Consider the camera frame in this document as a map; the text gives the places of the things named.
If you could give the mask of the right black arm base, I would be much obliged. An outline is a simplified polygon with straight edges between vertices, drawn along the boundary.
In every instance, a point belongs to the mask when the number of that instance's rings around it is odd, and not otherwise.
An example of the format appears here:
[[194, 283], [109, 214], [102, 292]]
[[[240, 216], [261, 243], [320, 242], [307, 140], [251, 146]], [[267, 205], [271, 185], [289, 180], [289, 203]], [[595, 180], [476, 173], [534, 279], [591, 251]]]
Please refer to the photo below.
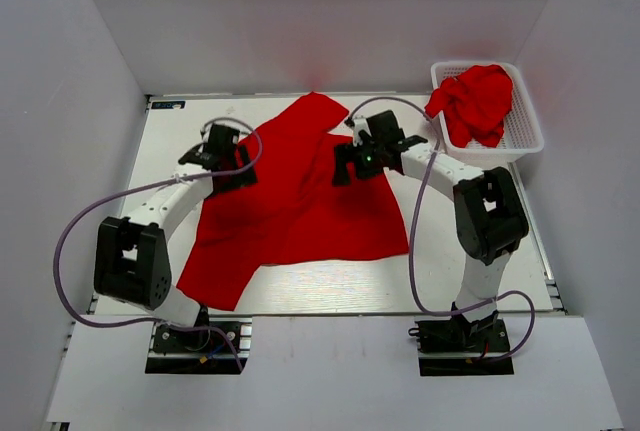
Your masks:
[[505, 323], [493, 312], [469, 323], [463, 315], [419, 320], [408, 330], [417, 343], [421, 377], [507, 376], [514, 374]]

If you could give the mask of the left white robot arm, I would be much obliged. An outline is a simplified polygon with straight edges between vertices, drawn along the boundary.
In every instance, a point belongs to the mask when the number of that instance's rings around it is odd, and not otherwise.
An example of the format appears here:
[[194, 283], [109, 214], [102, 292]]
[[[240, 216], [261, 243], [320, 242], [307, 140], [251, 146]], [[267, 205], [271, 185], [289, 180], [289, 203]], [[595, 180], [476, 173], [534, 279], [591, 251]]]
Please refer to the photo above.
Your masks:
[[201, 129], [201, 142], [178, 159], [172, 177], [125, 216], [108, 217], [98, 229], [94, 290], [177, 327], [177, 338], [199, 350], [211, 338], [202, 305], [172, 283], [168, 242], [189, 213], [215, 195], [251, 186], [242, 132], [221, 118]]

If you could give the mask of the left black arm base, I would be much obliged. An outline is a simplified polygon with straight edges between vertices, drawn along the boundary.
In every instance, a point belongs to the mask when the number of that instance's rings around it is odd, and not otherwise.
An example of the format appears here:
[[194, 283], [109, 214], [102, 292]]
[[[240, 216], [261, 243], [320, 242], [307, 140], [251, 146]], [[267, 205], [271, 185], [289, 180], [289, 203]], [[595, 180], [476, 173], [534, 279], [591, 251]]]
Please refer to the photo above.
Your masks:
[[155, 325], [146, 358], [148, 375], [240, 375], [247, 364], [252, 319], [212, 318], [202, 310], [197, 318], [206, 330], [178, 331]]

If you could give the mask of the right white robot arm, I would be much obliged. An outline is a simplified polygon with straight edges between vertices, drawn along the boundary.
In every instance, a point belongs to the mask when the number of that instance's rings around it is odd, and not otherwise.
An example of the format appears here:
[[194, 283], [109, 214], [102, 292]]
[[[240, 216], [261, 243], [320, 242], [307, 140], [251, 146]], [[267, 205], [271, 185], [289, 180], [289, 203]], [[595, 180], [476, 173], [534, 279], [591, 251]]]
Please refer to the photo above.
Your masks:
[[406, 135], [392, 111], [367, 118], [351, 115], [345, 124], [352, 140], [334, 150], [334, 185], [390, 170], [452, 202], [456, 236], [465, 252], [460, 289], [448, 311], [418, 308], [427, 316], [462, 317], [451, 325], [452, 339], [463, 349], [477, 348], [488, 336], [484, 320], [496, 316], [498, 302], [506, 297], [499, 290], [506, 265], [529, 233], [511, 173], [504, 167], [483, 170], [465, 164], [441, 152], [434, 141]]

